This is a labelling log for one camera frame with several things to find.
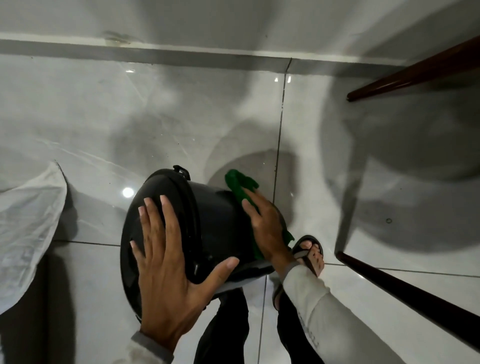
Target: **brown wooden rod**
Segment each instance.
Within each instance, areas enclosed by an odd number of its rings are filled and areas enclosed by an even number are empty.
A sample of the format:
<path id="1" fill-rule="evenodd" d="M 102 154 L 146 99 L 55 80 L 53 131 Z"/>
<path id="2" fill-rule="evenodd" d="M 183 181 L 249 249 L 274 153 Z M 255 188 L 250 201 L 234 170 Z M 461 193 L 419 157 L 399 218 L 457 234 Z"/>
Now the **brown wooden rod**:
<path id="1" fill-rule="evenodd" d="M 391 294 L 424 318 L 480 352 L 480 316 L 412 286 L 344 252 L 337 259 L 370 282 Z"/>
<path id="2" fill-rule="evenodd" d="M 352 91 L 347 95 L 347 100 L 360 100 L 478 67 L 480 67 L 480 36 Z"/>

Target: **fingernail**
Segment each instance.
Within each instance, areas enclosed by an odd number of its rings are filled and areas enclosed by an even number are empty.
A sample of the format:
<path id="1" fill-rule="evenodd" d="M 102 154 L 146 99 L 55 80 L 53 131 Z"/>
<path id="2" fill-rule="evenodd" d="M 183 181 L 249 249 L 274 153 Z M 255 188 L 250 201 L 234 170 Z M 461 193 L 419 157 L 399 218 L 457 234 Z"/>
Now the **fingernail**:
<path id="1" fill-rule="evenodd" d="M 235 268 L 238 263 L 240 262 L 240 260 L 234 256 L 228 258 L 228 261 L 227 261 L 227 268 L 228 269 L 233 269 Z"/>

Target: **black pants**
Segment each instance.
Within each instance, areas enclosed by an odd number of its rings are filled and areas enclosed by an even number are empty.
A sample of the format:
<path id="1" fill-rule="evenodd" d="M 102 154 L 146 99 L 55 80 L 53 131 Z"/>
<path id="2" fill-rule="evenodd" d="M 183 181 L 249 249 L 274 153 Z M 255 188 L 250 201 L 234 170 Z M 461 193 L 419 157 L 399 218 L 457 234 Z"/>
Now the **black pants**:
<path id="1" fill-rule="evenodd" d="M 220 307 L 200 338 L 194 364 L 244 364 L 243 345 L 249 331 L 248 307 L 242 290 L 220 297 Z M 280 297 L 277 331 L 292 364 L 324 364 L 307 341 L 297 309 L 288 296 Z"/>

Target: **white plastic sheet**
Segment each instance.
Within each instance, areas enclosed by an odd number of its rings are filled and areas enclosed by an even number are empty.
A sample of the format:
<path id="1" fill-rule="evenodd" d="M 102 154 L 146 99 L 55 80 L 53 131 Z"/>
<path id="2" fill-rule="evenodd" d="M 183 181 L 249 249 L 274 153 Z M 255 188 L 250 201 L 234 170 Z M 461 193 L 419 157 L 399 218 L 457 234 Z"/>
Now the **white plastic sheet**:
<path id="1" fill-rule="evenodd" d="M 53 162 L 39 176 L 0 194 L 0 315 L 30 286 L 66 195 L 67 183 Z"/>

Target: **person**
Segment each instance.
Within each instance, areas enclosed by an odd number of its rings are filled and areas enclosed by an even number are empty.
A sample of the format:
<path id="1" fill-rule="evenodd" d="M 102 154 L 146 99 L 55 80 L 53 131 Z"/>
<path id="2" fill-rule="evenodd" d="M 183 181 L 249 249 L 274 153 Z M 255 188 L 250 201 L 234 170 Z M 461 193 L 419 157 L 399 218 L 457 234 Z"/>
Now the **person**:
<path id="1" fill-rule="evenodd" d="M 260 192 L 245 190 L 258 211 L 245 199 L 255 240 L 280 277 L 274 306 L 278 310 L 280 341 L 292 364 L 404 364 L 368 326 L 338 301 L 318 275 L 323 252 L 310 236 L 296 244 L 299 261 L 282 241 L 278 212 Z M 142 323 L 114 364 L 170 364 L 182 335 L 195 324 L 216 290 L 239 260 L 218 264 L 201 284 L 189 282 L 181 245 L 179 222 L 166 196 L 161 196 L 165 226 L 155 203 L 147 198 L 139 208 L 145 254 L 131 242 L 139 268 Z M 220 297 L 220 307 L 199 340 L 195 364 L 243 363 L 248 335 L 248 309 L 241 289 Z"/>

